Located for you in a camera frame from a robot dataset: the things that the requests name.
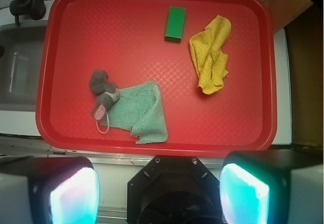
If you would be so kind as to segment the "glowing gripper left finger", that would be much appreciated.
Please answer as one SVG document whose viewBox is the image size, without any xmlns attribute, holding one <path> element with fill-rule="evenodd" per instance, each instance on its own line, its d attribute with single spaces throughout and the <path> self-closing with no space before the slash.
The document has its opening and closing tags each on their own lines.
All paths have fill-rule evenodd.
<svg viewBox="0 0 324 224">
<path fill-rule="evenodd" d="M 99 200 L 86 157 L 1 156 L 1 223 L 96 223 Z"/>
</svg>

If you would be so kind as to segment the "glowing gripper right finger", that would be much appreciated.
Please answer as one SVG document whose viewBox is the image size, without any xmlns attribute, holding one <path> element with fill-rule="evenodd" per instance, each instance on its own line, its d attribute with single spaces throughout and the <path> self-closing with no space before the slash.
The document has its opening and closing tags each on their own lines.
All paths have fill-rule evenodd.
<svg viewBox="0 0 324 224">
<path fill-rule="evenodd" d="M 233 151 L 220 199 L 228 223 L 323 223 L 323 153 Z"/>
</svg>

